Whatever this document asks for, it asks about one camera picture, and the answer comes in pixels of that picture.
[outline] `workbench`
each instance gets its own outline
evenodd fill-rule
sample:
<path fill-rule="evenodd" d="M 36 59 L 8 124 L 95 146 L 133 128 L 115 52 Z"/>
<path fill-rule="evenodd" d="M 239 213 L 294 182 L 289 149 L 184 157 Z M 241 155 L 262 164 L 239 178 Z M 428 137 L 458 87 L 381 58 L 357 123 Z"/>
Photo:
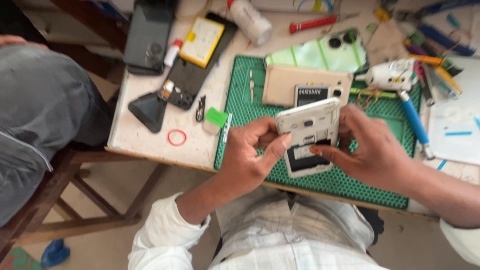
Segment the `workbench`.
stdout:
<path fill-rule="evenodd" d="M 202 8 L 203 4 L 203 1 L 182 1 L 178 12 L 180 15 L 195 14 Z M 377 22 L 377 18 L 373 14 L 373 10 L 377 7 L 377 4 L 378 1 L 375 0 L 343 0 L 340 9 L 341 13 L 360 12 L 360 16 L 334 24 L 332 31 L 337 32 L 348 27 L 357 27 L 364 43 L 366 44 L 371 37 L 371 34 L 366 30 L 366 26 L 370 23 Z M 221 16 L 227 15 L 227 19 L 231 20 L 231 16 L 227 13 L 226 1 L 214 0 L 211 10 L 217 12 Z M 308 21 L 318 18 L 319 15 L 279 12 L 263 12 L 263 14 L 273 25 L 273 33 L 270 40 L 261 46 L 255 46 L 253 44 L 248 46 L 249 40 L 241 30 L 238 30 L 230 45 L 220 57 L 218 65 L 211 70 L 209 76 L 205 80 L 192 107 L 189 110 L 182 110 L 172 104 L 168 104 L 162 129 L 157 134 L 151 133 L 142 123 L 140 123 L 140 121 L 138 121 L 128 110 L 127 106 L 139 96 L 160 89 L 169 69 L 166 68 L 161 76 L 136 76 L 125 71 L 107 150 L 125 155 L 143 157 L 165 164 L 214 172 L 213 162 L 218 138 L 217 135 L 210 135 L 205 132 L 202 129 L 202 124 L 195 121 L 195 110 L 197 108 L 198 99 L 201 96 L 206 95 L 207 110 L 209 107 L 214 107 L 219 110 L 223 109 L 225 105 L 229 74 L 231 72 L 235 55 L 264 56 L 270 52 L 321 37 L 321 31 L 330 27 L 324 26 L 322 28 L 305 30 L 291 35 L 288 31 L 291 22 Z M 176 38 L 184 39 L 192 23 L 193 19 L 177 20 L 172 27 L 170 40 L 173 41 Z M 428 110 L 425 107 L 422 109 L 421 118 L 422 121 L 426 123 L 426 119 L 428 119 Z M 168 142 L 167 133 L 172 129 L 180 129 L 185 132 L 187 140 L 182 146 L 175 147 Z M 417 153 L 417 158 L 422 159 L 423 155 L 420 154 L 419 150 Z M 437 168 L 441 162 L 442 160 L 425 161 L 426 164 L 434 168 Z M 480 183 L 480 169 L 477 166 L 449 161 L 442 171 L 471 183 Z M 401 211 L 271 183 L 265 183 L 265 185 L 297 193 L 345 201 L 373 209 L 386 209 L 414 216 L 435 216 L 433 212 L 413 200 L 410 200 L 407 211 Z"/>

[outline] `fingernail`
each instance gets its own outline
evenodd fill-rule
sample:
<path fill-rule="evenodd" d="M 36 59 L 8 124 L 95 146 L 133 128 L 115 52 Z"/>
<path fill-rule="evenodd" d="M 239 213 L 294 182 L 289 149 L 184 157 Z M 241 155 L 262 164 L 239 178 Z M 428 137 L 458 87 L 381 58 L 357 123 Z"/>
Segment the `fingernail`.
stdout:
<path fill-rule="evenodd" d="M 321 152 L 320 150 L 318 150 L 317 148 L 315 148 L 315 147 L 311 147 L 311 148 L 310 148 L 310 152 L 311 152 L 312 154 L 315 154 L 315 155 L 318 155 L 318 156 L 321 156 L 321 155 L 322 155 L 322 152 Z"/>
<path fill-rule="evenodd" d="M 288 149 L 288 147 L 290 146 L 290 143 L 292 142 L 292 139 L 293 139 L 292 133 L 288 133 L 282 139 L 282 144 L 283 146 L 285 146 L 285 149 Z"/>

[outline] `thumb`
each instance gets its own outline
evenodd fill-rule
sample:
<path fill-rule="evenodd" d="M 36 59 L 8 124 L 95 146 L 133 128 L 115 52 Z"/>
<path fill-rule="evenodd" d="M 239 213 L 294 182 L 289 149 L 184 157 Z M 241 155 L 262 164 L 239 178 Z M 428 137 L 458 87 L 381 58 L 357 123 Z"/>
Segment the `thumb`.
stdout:
<path fill-rule="evenodd" d="M 261 168 L 271 170 L 273 166 L 283 157 L 283 154 L 292 142 L 292 134 L 283 134 L 273 140 L 260 156 L 258 164 Z"/>
<path fill-rule="evenodd" d="M 357 164 L 355 159 L 353 159 L 351 156 L 349 156 L 342 150 L 330 145 L 313 146 L 310 148 L 310 152 L 315 155 L 322 156 L 327 160 L 333 162 L 341 170 L 351 168 L 352 166 L 355 166 Z"/>

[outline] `wooden chair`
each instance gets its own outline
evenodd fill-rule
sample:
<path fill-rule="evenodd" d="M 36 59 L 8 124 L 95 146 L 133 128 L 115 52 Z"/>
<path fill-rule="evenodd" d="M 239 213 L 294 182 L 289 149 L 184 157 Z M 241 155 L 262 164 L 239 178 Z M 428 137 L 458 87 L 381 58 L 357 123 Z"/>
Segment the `wooden chair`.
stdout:
<path fill-rule="evenodd" d="M 168 165 L 159 164 L 154 169 L 124 214 L 120 214 L 101 195 L 83 181 L 82 178 L 87 177 L 90 172 L 80 169 L 84 162 L 138 159 L 107 152 L 102 147 L 79 149 L 70 144 L 59 151 L 51 161 L 54 171 L 45 173 L 33 196 L 7 224 L 0 228 L 0 262 L 14 245 L 46 242 L 138 223 L 141 219 L 138 214 L 140 206 Z M 63 190 L 70 182 L 102 209 L 107 216 L 83 219 L 75 212 L 60 198 Z M 42 221 L 52 208 L 66 221 L 42 224 Z"/>

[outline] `white shirt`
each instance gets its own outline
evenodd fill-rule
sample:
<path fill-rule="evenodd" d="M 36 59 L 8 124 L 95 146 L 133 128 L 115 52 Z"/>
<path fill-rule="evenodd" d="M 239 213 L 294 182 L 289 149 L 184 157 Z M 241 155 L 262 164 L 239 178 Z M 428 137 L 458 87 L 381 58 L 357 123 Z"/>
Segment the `white shirt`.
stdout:
<path fill-rule="evenodd" d="M 188 249 L 198 243 L 210 216 L 203 226 L 187 223 L 175 203 L 180 194 L 152 205 L 133 241 L 129 270 L 193 269 Z M 218 209 L 217 217 L 223 246 L 209 269 L 384 269 L 366 254 L 373 230 L 350 204 L 301 195 L 289 199 L 259 187 Z M 480 244 L 472 240 L 480 239 L 480 230 L 455 229 L 444 221 L 441 228 L 465 260 L 480 264 Z"/>

